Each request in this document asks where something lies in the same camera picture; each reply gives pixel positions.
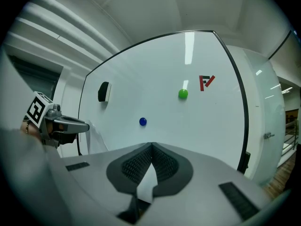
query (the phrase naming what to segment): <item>whiteboard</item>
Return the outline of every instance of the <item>whiteboard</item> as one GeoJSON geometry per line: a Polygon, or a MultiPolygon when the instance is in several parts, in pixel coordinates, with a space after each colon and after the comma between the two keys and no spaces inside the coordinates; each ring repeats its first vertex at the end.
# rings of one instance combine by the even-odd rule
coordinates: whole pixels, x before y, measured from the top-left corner
{"type": "MultiPolygon", "coordinates": [[[[234,68],[214,32],[156,37],[118,53],[86,77],[79,119],[93,124],[108,150],[159,142],[237,169],[248,115],[234,68]],[[203,91],[200,76],[214,76],[203,91]],[[108,103],[97,98],[104,81],[112,84],[108,103]],[[182,88],[187,99],[178,97],[182,88]],[[139,124],[142,117],[146,126],[139,124]]],[[[87,147],[83,137],[80,147],[87,147]]]]}

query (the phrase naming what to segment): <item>whiteboard eraser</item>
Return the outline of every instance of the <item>whiteboard eraser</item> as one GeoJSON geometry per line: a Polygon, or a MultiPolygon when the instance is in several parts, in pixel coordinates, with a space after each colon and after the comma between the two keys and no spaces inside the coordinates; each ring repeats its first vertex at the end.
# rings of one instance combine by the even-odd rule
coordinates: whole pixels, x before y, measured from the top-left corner
{"type": "Polygon", "coordinates": [[[104,82],[98,90],[98,101],[99,102],[108,102],[111,91],[111,84],[109,82],[104,82]]]}

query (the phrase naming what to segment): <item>black rectangular strip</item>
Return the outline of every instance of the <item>black rectangular strip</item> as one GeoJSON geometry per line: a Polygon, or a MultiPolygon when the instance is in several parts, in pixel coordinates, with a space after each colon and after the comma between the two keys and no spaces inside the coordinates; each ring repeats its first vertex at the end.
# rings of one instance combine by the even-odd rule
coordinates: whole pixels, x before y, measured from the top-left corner
{"type": "Polygon", "coordinates": [[[258,213],[259,210],[232,182],[220,184],[219,187],[243,220],[258,213]]]}
{"type": "Polygon", "coordinates": [[[84,162],[80,162],[80,163],[77,163],[77,164],[66,166],[66,169],[68,171],[73,171],[73,170],[77,170],[77,169],[84,168],[84,167],[87,167],[87,166],[90,166],[90,164],[84,161],[84,162]]]}

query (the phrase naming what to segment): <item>white marker cube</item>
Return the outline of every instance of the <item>white marker cube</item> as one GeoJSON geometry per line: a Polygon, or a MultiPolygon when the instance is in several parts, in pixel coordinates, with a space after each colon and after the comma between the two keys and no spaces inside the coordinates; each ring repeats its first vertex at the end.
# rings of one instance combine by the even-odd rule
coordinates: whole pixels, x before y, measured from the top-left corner
{"type": "Polygon", "coordinates": [[[49,109],[53,109],[53,101],[41,92],[34,92],[35,98],[27,110],[27,117],[40,128],[44,115],[49,109]]]}

